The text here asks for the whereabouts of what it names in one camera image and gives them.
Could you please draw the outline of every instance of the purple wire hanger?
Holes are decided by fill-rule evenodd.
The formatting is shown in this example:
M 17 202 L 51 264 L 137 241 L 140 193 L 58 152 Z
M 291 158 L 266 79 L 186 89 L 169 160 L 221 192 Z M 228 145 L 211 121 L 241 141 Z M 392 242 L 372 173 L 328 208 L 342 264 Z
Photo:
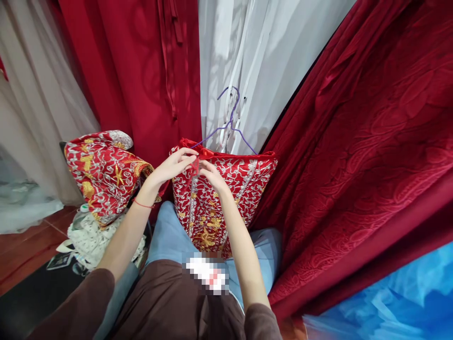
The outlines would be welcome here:
M 237 91 L 237 99 L 236 99 L 235 106 L 233 107 L 233 111 L 231 111 L 230 120 L 227 122 L 227 124 L 226 124 L 224 127 L 218 127 L 218 128 L 215 129 L 209 136 L 207 136 L 205 139 L 203 139 L 201 142 L 199 142 L 199 143 L 195 144 L 194 146 L 192 146 L 191 149 L 193 149 L 193 148 L 196 147 L 196 146 L 199 146 L 199 145 L 202 144 L 203 142 L 205 142 L 205 141 L 207 141 L 208 139 L 210 139 L 217 131 L 219 131 L 219 130 L 225 130 L 225 129 L 228 127 L 228 125 L 230 125 L 232 130 L 238 131 L 238 132 L 241 134 L 242 140 L 243 140 L 243 141 L 247 144 L 247 146 L 253 151 L 253 153 L 254 153 L 255 155 L 257 155 L 257 153 L 255 152 L 255 150 L 254 150 L 254 149 L 250 146 L 250 144 L 245 140 L 244 135 L 242 134 L 242 131 L 239 130 L 239 129 L 235 129 L 235 128 L 233 127 L 233 115 L 234 115 L 234 113 L 235 113 L 236 106 L 237 106 L 237 104 L 239 103 L 239 98 L 240 98 L 241 95 L 240 95 L 239 90 L 238 90 L 237 87 L 235 87 L 235 86 L 232 86 L 232 87 Z M 226 90 L 228 90 L 228 87 L 227 87 L 225 90 L 222 91 L 222 93 L 220 94 L 220 96 L 217 97 L 217 100 L 219 100 L 220 97 L 223 96 L 223 94 L 225 93 Z

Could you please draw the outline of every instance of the blue pants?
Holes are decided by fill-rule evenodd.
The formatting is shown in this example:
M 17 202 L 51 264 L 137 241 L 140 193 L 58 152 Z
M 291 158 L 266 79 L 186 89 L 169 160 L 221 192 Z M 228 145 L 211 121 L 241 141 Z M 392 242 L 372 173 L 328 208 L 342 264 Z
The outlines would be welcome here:
M 269 294 L 280 263 L 281 235 L 276 229 L 269 228 L 254 231 L 250 233 L 250 237 L 258 255 L 264 286 Z M 186 254 L 198 252 L 179 222 L 175 206 L 171 202 L 164 202 L 159 210 L 146 265 L 157 260 L 172 260 L 182 264 Z M 244 308 L 234 259 L 227 259 L 225 264 L 229 272 L 229 289 Z M 131 263 L 115 286 L 104 321 L 96 333 L 96 340 L 101 340 L 108 334 L 137 276 L 138 270 Z

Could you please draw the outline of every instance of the red velvet curtain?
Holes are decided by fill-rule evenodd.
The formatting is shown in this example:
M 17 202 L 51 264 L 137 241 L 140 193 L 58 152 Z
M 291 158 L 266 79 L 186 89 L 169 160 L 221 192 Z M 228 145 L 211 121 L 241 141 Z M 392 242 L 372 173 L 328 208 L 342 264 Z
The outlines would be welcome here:
M 197 0 L 59 0 L 102 130 L 133 138 L 158 166 L 201 140 Z
M 452 17 L 450 0 L 358 0 L 269 140 L 253 227 L 283 233 L 279 318 L 453 240 Z

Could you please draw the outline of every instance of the brown sleeve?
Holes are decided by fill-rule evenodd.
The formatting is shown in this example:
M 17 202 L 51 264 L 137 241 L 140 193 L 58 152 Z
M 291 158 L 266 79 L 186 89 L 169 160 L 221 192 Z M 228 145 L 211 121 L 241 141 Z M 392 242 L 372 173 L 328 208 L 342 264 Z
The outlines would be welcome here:
M 27 339 L 92 339 L 104 319 L 114 288 L 115 279 L 109 270 L 94 270 Z
M 247 340 L 282 339 L 274 313 L 262 304 L 253 304 L 247 309 L 244 329 Z

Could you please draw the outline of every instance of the blue tulle fabric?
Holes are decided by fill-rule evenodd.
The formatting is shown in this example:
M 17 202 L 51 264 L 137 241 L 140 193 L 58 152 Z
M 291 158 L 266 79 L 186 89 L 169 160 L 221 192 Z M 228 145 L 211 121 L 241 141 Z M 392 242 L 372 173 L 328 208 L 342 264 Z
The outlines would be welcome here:
M 453 243 L 303 319 L 309 340 L 452 340 Z

